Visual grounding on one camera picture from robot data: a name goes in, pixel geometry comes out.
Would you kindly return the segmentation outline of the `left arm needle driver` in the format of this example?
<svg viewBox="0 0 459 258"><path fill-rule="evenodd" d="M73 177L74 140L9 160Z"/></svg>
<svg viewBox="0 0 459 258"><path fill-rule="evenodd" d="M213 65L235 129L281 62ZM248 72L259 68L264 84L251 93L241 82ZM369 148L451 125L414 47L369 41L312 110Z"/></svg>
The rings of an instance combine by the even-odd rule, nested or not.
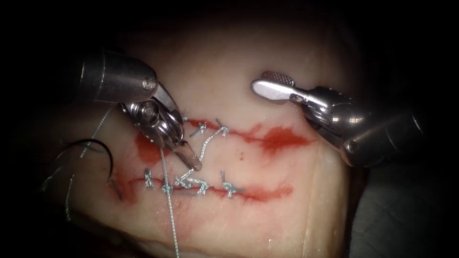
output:
<svg viewBox="0 0 459 258"><path fill-rule="evenodd" d="M137 103L122 103L134 126L155 145L175 149L184 140L184 121L176 102L158 83L155 94Z"/></svg>

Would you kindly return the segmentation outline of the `right arm needle driver jaw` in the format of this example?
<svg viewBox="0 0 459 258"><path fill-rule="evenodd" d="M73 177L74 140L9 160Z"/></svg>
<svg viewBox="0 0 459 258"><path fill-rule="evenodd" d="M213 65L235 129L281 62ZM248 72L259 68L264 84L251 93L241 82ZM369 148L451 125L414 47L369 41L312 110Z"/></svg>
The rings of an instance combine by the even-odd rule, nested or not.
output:
<svg viewBox="0 0 459 258"><path fill-rule="evenodd" d="M303 103L306 99L301 92L293 86L263 79L252 81L251 90L255 95L276 104L285 104L288 101Z"/></svg>
<svg viewBox="0 0 459 258"><path fill-rule="evenodd" d="M295 82L291 77L281 74L279 72L264 71L261 74L261 79L295 87Z"/></svg>

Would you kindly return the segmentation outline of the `left arm needle driver jaw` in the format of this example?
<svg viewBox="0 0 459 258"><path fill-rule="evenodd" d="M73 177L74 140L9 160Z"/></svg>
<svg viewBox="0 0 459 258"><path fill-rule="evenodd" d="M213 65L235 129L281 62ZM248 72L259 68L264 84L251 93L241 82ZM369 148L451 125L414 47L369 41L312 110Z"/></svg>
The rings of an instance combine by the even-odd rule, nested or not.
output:
<svg viewBox="0 0 459 258"><path fill-rule="evenodd" d="M172 152L184 163L188 169L200 171L202 163L191 145L183 140L172 146Z"/></svg>

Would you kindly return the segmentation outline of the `right arm needle driver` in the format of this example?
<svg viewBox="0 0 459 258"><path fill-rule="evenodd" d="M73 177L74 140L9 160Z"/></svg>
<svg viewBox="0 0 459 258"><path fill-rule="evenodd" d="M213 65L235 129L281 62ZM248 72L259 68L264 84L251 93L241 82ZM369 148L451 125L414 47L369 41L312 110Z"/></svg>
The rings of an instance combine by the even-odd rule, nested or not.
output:
<svg viewBox="0 0 459 258"><path fill-rule="evenodd" d="M301 104L308 123L336 149L343 136L356 132L371 115L352 98L324 86L296 88L292 100Z"/></svg>

